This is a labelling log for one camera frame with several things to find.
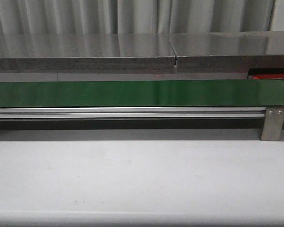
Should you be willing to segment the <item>grey stone counter slab right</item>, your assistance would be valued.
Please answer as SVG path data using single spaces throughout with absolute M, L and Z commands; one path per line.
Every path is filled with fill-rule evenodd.
M 284 31 L 170 34 L 186 79 L 284 78 Z

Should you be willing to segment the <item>grey stone counter slab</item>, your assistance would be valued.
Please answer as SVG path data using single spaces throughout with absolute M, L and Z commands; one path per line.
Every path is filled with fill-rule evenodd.
M 284 31 L 170 34 L 186 79 L 284 78 Z
M 0 35 L 0 82 L 142 80 L 175 67 L 163 34 Z

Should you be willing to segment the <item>green conveyor belt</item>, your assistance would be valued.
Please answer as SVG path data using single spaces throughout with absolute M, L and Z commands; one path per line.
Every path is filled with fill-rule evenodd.
M 0 82 L 0 108 L 284 106 L 284 81 Z

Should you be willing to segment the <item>red plastic tray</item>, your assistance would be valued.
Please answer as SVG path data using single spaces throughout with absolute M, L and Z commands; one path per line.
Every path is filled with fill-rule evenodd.
M 284 73 L 277 74 L 255 74 L 250 76 L 251 79 L 282 79 L 284 80 Z

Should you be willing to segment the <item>white pleated curtain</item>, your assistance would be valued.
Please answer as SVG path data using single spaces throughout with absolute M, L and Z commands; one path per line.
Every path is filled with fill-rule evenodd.
M 284 31 L 284 0 L 0 0 L 0 34 Z

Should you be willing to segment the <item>steel conveyor support bracket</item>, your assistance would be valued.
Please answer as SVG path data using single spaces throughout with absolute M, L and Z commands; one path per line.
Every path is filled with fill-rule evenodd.
M 268 107 L 265 112 L 261 141 L 279 141 L 284 123 L 284 107 Z

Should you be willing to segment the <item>aluminium conveyor frame rail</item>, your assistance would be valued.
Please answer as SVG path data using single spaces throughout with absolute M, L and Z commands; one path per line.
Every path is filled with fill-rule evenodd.
M 0 119 L 263 117 L 265 107 L 51 107 L 0 108 Z

